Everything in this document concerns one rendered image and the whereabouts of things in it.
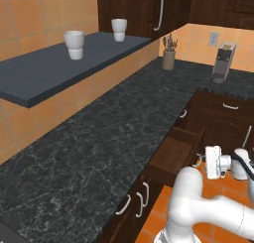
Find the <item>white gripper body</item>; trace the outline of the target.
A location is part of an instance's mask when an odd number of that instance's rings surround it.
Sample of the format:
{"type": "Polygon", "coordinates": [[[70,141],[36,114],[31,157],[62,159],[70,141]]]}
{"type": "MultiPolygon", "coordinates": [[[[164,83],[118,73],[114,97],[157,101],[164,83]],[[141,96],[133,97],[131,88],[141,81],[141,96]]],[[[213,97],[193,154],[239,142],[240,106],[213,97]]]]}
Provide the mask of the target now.
{"type": "Polygon", "coordinates": [[[206,175],[209,180],[217,180],[220,177],[220,156],[221,148],[219,146],[205,147],[206,175]]]}

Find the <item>open dark wood drawer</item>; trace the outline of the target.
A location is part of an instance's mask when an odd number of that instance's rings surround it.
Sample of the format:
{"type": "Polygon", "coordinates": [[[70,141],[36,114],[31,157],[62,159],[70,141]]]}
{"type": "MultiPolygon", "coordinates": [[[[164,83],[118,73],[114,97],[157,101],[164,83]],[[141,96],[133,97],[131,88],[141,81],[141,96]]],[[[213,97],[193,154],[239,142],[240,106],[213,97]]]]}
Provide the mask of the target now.
{"type": "Polygon", "coordinates": [[[179,171],[196,162],[197,147],[205,127],[197,133],[173,127],[146,167],[145,175],[152,180],[173,186],[179,171]]]}

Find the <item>small dark wood drawer front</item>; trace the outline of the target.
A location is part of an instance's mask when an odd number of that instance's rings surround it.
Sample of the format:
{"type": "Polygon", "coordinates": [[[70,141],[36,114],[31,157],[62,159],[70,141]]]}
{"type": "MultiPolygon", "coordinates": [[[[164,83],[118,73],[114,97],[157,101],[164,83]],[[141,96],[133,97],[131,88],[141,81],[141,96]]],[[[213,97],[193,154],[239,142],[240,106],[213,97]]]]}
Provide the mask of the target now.
{"type": "Polygon", "coordinates": [[[189,106],[186,105],[186,107],[181,112],[179,118],[176,120],[175,126],[181,129],[186,129],[188,125],[188,118],[189,118],[189,106]]]}

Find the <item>white cup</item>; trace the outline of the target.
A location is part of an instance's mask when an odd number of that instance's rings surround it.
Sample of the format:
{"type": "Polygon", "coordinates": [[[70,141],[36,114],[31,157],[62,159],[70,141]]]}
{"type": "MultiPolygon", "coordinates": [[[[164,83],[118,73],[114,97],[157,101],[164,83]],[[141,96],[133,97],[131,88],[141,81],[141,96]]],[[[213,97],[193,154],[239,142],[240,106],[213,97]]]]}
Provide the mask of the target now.
{"type": "Polygon", "coordinates": [[[81,60],[83,57],[84,32],[66,31],[63,33],[68,54],[72,60],[81,60]]]}
{"type": "Polygon", "coordinates": [[[126,19],[112,19],[111,26],[112,26],[115,41],[123,42],[125,39],[125,32],[127,29],[127,20],[126,19]]]}

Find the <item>dark wood cabinet door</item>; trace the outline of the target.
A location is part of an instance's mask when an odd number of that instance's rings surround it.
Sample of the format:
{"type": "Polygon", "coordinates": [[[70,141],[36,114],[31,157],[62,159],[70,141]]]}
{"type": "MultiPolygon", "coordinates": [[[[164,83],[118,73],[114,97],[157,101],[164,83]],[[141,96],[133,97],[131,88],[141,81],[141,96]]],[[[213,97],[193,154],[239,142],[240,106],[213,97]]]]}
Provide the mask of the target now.
{"type": "Polygon", "coordinates": [[[162,26],[158,25],[160,0],[97,0],[100,32],[112,32],[112,19],[126,19],[126,34],[155,41],[189,21],[191,0],[164,0],[162,26]]]}
{"type": "Polygon", "coordinates": [[[139,212],[140,210],[140,198],[136,195],[136,192],[140,192],[143,195],[143,203],[145,202],[146,199],[146,188],[142,185],[142,182],[146,182],[149,187],[150,187],[150,197],[149,197],[149,203],[147,207],[143,207],[143,214],[140,218],[137,218],[135,215],[134,218],[134,235],[138,236],[139,232],[141,231],[146,219],[148,218],[148,215],[150,214],[150,211],[152,210],[152,207],[154,206],[163,186],[147,177],[141,177],[139,179],[138,185],[135,190],[135,198],[136,198],[136,203],[134,207],[135,214],[139,212]]]}
{"type": "Polygon", "coordinates": [[[120,202],[96,243],[134,243],[135,190],[131,189],[120,202]]]}
{"type": "Polygon", "coordinates": [[[219,146],[225,154],[241,148],[249,126],[252,125],[250,136],[254,131],[254,123],[233,119],[215,119],[205,123],[202,137],[204,146],[219,146]]]}

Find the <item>grey coffee machine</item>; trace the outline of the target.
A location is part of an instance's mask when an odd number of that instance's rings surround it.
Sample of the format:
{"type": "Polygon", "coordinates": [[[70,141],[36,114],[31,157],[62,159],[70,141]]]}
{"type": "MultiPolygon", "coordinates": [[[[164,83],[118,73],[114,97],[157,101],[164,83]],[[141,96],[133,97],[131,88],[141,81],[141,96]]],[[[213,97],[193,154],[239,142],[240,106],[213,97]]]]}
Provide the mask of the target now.
{"type": "Polygon", "coordinates": [[[212,70],[211,79],[215,83],[222,83],[228,76],[231,63],[236,50],[236,43],[223,42],[216,55],[215,64],[212,70]]]}

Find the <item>beige utensil pot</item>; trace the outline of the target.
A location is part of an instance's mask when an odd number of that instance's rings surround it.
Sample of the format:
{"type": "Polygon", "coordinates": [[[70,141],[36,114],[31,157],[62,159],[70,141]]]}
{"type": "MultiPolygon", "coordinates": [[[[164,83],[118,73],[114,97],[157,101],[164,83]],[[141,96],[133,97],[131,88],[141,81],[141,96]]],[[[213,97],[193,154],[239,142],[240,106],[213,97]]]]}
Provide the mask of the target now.
{"type": "Polygon", "coordinates": [[[172,70],[175,66],[175,52],[164,51],[162,69],[172,70]]]}

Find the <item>dark kitchen utensils bunch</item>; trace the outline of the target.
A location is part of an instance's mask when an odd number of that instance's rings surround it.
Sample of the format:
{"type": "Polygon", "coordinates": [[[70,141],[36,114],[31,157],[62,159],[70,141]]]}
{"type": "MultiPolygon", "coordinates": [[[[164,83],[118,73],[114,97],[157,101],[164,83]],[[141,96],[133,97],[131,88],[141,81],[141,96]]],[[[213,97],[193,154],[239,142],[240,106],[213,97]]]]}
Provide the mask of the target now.
{"type": "Polygon", "coordinates": [[[163,37],[163,44],[167,52],[174,52],[178,42],[173,41],[173,36],[168,35],[163,37]]]}

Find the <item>dark wood upper cabinets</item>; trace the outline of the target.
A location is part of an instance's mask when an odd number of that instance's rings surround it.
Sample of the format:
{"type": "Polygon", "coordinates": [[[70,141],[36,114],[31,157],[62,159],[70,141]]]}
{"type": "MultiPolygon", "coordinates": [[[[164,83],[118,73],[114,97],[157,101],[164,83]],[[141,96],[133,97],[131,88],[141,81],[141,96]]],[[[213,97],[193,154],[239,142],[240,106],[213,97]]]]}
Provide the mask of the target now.
{"type": "Polygon", "coordinates": [[[189,22],[254,30],[254,0],[191,0],[189,22]]]}

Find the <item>dark wood upper cabinet door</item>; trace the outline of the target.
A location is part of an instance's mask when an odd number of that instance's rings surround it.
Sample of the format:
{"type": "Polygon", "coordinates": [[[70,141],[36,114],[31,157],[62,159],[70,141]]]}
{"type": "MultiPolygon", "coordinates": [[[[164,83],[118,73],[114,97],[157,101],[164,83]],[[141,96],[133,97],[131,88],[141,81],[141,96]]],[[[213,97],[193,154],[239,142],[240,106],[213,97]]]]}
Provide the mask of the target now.
{"type": "Polygon", "coordinates": [[[126,34],[155,41],[189,21],[191,0],[164,0],[162,26],[158,25],[160,0],[97,0],[100,32],[112,32],[112,19],[126,19],[126,34]]]}

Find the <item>grey hob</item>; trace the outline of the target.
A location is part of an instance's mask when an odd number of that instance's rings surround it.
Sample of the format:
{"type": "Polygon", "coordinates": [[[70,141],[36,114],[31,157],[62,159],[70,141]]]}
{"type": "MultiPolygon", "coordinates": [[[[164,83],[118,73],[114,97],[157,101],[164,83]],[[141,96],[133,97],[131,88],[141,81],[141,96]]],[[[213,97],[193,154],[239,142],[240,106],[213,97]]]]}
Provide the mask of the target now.
{"type": "Polygon", "coordinates": [[[0,243],[29,243],[17,232],[0,221],[0,243]]]}

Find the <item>grey wall outlet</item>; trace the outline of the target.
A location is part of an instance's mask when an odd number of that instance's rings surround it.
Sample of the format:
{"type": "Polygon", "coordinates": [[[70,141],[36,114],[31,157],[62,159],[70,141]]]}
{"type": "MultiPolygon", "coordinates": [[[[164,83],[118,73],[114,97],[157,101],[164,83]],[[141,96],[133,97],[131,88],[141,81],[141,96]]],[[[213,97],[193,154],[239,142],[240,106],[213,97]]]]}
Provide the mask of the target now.
{"type": "Polygon", "coordinates": [[[219,38],[219,33],[211,31],[210,32],[210,36],[209,36],[208,44],[210,46],[216,47],[217,46],[217,42],[218,42],[218,38],[219,38]]]}

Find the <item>dark grey wall shelf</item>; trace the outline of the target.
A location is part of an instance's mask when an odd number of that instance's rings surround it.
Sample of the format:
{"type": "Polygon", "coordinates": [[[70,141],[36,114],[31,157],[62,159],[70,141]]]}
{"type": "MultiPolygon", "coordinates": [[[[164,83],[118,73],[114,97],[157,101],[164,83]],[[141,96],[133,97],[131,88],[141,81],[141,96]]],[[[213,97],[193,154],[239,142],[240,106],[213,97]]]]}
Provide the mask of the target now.
{"type": "Polygon", "coordinates": [[[31,108],[149,45],[149,38],[112,33],[85,36],[83,58],[73,61],[65,43],[0,61],[0,98],[31,108]]]}

